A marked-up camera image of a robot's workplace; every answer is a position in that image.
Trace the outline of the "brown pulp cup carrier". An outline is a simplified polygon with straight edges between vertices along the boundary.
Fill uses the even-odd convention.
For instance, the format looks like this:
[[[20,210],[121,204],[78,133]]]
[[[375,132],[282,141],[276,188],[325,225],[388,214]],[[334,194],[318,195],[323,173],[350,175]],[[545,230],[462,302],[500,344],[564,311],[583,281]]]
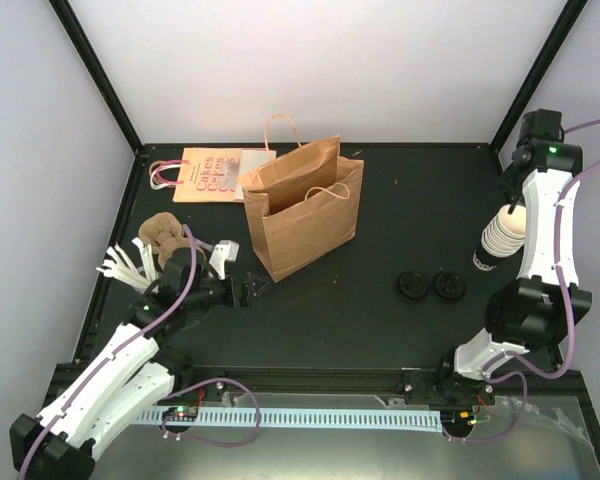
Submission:
[[[164,260],[175,250],[189,246],[183,225],[169,212],[160,212],[145,220],[139,227],[138,237]]]

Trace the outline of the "brown paper bag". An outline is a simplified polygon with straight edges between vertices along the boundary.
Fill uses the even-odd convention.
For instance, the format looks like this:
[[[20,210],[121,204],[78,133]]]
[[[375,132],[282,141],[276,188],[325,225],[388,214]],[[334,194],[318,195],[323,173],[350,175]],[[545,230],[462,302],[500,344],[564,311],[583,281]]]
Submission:
[[[338,135],[302,143],[289,122],[297,147],[240,175],[253,250],[274,282],[279,282],[356,234],[364,161],[341,155]]]

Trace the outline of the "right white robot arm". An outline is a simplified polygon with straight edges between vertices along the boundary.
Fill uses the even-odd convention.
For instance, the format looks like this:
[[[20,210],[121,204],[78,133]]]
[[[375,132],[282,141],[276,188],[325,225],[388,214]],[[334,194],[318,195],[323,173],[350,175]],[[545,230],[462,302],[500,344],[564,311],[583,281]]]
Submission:
[[[477,394],[511,359],[546,379],[570,366],[576,325],[592,295],[579,286],[573,253],[583,151],[565,143],[561,120],[560,112],[545,109],[522,119],[503,174],[511,202],[484,228],[473,254],[478,269],[491,271],[521,252],[520,270],[489,299],[484,327],[441,360],[434,388],[447,403]]]

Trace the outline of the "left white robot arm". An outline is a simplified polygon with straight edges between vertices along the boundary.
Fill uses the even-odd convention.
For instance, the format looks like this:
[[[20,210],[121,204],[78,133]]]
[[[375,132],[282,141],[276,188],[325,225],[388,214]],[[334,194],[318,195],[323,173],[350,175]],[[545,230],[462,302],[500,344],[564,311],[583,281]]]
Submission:
[[[22,414],[11,425],[19,478],[87,479],[112,441],[149,407],[230,384],[228,378],[195,382],[190,359],[168,342],[194,309],[250,305],[260,278],[227,273],[239,251],[231,240],[209,245],[186,234],[183,241],[185,249],[163,267],[154,263],[153,245],[140,238],[133,243],[141,266],[119,245],[108,248],[99,272],[140,296],[78,377],[36,416]]]

